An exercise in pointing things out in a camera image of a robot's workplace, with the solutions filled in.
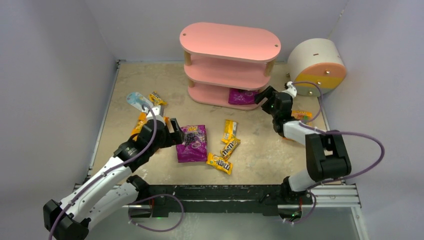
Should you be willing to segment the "small yellow M&M's bag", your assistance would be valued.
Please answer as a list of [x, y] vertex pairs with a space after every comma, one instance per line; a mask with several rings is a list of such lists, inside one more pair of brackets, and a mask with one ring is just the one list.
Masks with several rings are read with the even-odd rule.
[[168, 104], [156, 91], [151, 92], [148, 95], [148, 99], [153, 103], [154, 106], [166, 106]]

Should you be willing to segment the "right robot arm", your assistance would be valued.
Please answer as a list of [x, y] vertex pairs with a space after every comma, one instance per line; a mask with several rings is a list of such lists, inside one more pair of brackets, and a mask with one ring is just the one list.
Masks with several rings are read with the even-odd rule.
[[277, 134], [305, 147], [306, 168], [286, 177], [281, 184], [280, 194], [287, 200], [305, 193], [314, 184], [348, 176], [352, 171], [341, 135], [312, 128], [292, 115], [296, 95], [297, 90], [293, 86], [287, 86], [281, 92], [268, 86], [254, 97], [254, 102], [272, 116], [273, 129]]

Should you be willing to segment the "purple blackcurrant gummy bag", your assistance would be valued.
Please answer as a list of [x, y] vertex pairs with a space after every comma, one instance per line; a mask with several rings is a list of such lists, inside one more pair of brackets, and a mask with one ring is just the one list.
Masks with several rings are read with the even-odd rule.
[[244, 90], [238, 88], [230, 88], [228, 95], [228, 103], [230, 105], [251, 105], [255, 103], [255, 95], [258, 90]]
[[179, 163], [205, 162], [208, 158], [208, 140], [205, 125], [181, 127], [184, 134], [182, 144], [176, 146]]

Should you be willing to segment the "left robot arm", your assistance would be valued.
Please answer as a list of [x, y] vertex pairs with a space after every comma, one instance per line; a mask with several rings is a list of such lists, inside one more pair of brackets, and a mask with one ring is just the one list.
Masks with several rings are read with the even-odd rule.
[[172, 131], [160, 115], [150, 118], [113, 153], [101, 170], [73, 193], [43, 206], [44, 226], [50, 240], [83, 240], [102, 219], [127, 204], [143, 203], [169, 194], [151, 190], [151, 185], [133, 175], [162, 148], [181, 144], [184, 133], [170, 118]]

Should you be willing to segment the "orange mango gummy bag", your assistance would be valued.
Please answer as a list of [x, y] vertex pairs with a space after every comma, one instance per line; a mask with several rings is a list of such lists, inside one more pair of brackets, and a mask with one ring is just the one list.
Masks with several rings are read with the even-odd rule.
[[314, 131], [305, 127], [302, 123], [308, 122], [313, 115], [307, 111], [294, 110], [291, 116], [294, 117], [294, 120], [287, 121], [283, 124], [282, 136], [284, 139], [305, 145], [305, 136], [313, 134]]
[[[152, 112], [150, 113], [140, 113], [136, 122], [135, 127], [132, 129], [129, 140], [130, 141], [136, 141], [138, 134], [141, 132], [143, 126], [148, 122], [148, 120], [153, 120], [154, 114]], [[155, 115], [155, 119], [159, 122], [161, 122], [165, 127], [170, 121], [169, 117], [162, 116], [160, 114]]]

